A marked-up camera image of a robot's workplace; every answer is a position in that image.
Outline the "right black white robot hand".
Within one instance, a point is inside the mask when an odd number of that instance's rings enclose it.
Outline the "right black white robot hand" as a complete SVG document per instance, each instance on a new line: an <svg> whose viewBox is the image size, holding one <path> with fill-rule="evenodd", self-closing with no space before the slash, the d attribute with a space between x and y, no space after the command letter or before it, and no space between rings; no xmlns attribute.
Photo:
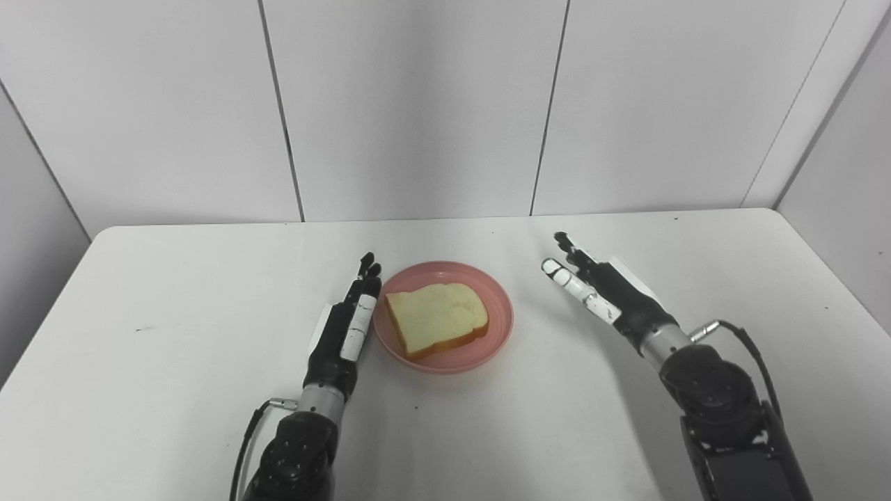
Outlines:
<svg viewBox="0 0 891 501"><path fill-rule="evenodd" d="M555 259L544 260L541 269L588 312L613 326L637 352L644 340L664 326L678 327L675 320L655 298L640 291L623 273L607 261L593 260L576 247L566 232L555 232L555 241L566 254L569 269Z"/></svg>

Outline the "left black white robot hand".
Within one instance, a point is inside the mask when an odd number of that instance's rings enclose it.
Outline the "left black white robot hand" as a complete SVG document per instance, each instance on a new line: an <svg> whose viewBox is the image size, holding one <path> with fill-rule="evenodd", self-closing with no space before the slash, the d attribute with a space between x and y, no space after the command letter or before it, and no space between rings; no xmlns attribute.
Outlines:
<svg viewBox="0 0 891 501"><path fill-rule="evenodd" d="M358 381L358 360L381 288L381 264L374 253L366 253L343 301L332 305L309 355L305 390L335 390L345 401L352 397Z"/></svg>

